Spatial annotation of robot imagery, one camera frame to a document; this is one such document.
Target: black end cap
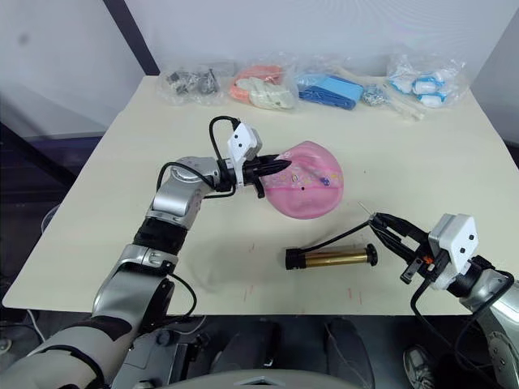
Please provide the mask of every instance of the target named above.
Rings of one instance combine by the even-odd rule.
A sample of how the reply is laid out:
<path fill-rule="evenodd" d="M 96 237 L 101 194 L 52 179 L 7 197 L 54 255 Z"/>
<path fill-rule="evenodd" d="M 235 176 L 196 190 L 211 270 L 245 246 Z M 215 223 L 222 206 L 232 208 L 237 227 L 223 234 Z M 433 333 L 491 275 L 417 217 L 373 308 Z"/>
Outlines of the black end cap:
<path fill-rule="evenodd" d="M 307 262 L 305 254 L 301 249 L 286 249 L 285 268 L 286 270 L 305 269 Z"/>
<path fill-rule="evenodd" d="M 366 254 L 367 262 L 372 266 L 376 266 L 379 262 L 379 255 L 376 253 L 376 248 L 371 243 L 366 246 Z"/>

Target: gold cylinder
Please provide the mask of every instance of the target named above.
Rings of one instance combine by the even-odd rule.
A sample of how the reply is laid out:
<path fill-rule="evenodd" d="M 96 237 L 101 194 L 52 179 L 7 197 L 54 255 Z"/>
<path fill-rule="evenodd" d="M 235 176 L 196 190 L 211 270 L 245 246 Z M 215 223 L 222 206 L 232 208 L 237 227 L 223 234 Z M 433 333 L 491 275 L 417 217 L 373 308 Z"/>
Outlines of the gold cylinder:
<path fill-rule="evenodd" d="M 365 250 L 361 251 L 326 251 L 308 253 L 305 255 L 307 267 L 347 265 L 352 263 L 367 263 L 369 258 Z"/>

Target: silver robot arm segment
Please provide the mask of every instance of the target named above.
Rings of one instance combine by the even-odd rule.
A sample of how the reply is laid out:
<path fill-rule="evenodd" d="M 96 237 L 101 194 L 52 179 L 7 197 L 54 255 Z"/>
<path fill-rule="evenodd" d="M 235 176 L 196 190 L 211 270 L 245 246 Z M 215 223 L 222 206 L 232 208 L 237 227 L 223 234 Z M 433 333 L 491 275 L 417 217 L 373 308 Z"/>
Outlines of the silver robot arm segment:
<path fill-rule="evenodd" d="M 460 303 L 475 312 L 500 291 L 506 277 L 493 269 L 484 270 Z M 506 389 L 519 389 L 519 281 L 478 318 L 488 343 L 497 382 Z"/>
<path fill-rule="evenodd" d="M 186 158 L 210 180 L 213 158 Z M 171 169 L 146 220 L 97 293 L 92 317 L 52 336 L 2 375 L 3 387 L 94 388 L 110 385 L 133 340 L 165 316 L 174 284 L 168 275 L 199 210 L 212 191 L 185 169 Z"/>

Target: white and blue items in bag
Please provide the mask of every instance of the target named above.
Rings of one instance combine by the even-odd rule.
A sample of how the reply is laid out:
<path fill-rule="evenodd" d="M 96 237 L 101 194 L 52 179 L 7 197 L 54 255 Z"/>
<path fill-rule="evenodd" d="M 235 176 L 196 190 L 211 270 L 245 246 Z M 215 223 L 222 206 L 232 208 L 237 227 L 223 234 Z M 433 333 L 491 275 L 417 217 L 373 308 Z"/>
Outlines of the white and blue items in bag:
<path fill-rule="evenodd" d="M 364 91 L 357 83 L 324 73 L 301 74 L 295 80 L 300 99 L 343 109 L 353 109 Z"/>
<path fill-rule="evenodd" d="M 388 82 L 426 107 L 439 108 L 465 94 L 469 84 L 464 68 L 464 62 L 437 55 L 395 54 L 388 64 Z"/>

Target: sneaker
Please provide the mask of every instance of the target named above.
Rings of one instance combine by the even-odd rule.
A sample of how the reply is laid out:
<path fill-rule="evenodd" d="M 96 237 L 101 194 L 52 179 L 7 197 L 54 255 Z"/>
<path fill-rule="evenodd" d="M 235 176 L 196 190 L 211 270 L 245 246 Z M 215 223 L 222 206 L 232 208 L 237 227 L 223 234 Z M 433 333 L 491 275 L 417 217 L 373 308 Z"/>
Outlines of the sneaker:
<path fill-rule="evenodd" d="M 434 389 L 431 357 L 420 346 L 413 346 L 404 351 L 404 369 L 414 389 Z"/>

